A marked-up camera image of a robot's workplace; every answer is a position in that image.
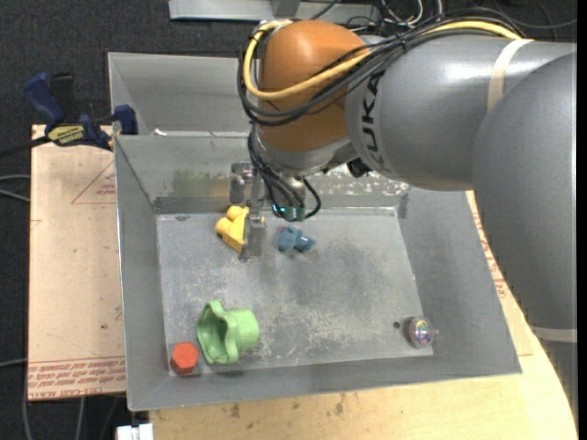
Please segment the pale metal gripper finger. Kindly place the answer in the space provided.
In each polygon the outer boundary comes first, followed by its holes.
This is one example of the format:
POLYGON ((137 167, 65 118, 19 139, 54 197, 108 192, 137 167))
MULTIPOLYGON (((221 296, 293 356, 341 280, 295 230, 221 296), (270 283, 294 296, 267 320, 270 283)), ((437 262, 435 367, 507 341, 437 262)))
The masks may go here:
POLYGON ((250 162, 236 162, 231 165, 229 200, 234 205, 246 202, 255 178, 255 170, 250 162))
POLYGON ((264 196, 261 192, 262 178, 255 177, 252 182, 250 198, 247 200, 249 213, 245 217, 243 245, 238 258, 246 261, 261 254, 261 241, 266 229, 261 208, 264 204, 264 196))

